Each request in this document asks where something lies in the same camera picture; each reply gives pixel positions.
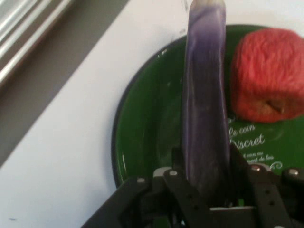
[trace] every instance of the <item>bolt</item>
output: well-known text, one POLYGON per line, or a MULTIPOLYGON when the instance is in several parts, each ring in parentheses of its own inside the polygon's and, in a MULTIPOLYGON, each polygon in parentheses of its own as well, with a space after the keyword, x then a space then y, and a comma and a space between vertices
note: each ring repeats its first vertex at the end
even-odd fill
POLYGON ((252 166, 251 166, 251 169, 252 169, 253 171, 260 171, 260 170, 261 170, 261 168, 260 168, 259 166, 257 166, 257 165, 252 165, 252 166))
POLYGON ((176 176, 176 175, 177 175, 177 172, 176 172, 175 170, 171 170, 171 171, 169 172, 169 174, 170 174, 171 176, 176 176))
POLYGON ((137 183, 144 183, 145 182, 145 179, 140 177, 140 178, 137 178, 137 183))
POLYGON ((299 175, 299 171, 298 171, 298 170, 295 170, 295 169, 290 169, 290 170, 289 170, 289 174, 290 174, 290 175, 296 176, 296 175, 299 175))

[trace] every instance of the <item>white table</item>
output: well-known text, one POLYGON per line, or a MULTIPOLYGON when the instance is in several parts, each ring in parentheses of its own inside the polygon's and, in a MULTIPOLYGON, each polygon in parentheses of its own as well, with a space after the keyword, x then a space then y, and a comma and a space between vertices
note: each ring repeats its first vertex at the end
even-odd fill
MULTIPOLYGON (((184 36, 191 0, 130 0, 0 169, 0 227, 80 227, 113 193, 111 133, 141 65, 184 36)), ((226 0, 228 24, 304 36, 303 0, 226 0)))

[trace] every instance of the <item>purple eggplant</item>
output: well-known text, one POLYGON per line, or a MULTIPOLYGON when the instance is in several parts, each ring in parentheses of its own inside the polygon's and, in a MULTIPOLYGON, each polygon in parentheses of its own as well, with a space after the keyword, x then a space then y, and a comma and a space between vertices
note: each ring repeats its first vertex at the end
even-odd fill
POLYGON ((226 8, 194 0, 189 15, 182 97, 186 176, 209 206, 234 201, 224 95, 226 8))

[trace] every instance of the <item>gray floor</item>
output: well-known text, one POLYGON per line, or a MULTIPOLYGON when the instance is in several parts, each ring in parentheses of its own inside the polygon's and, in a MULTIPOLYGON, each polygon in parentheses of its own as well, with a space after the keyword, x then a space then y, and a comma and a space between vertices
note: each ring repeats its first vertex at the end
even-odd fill
POLYGON ((127 0, 76 0, 0 91, 0 167, 127 0))

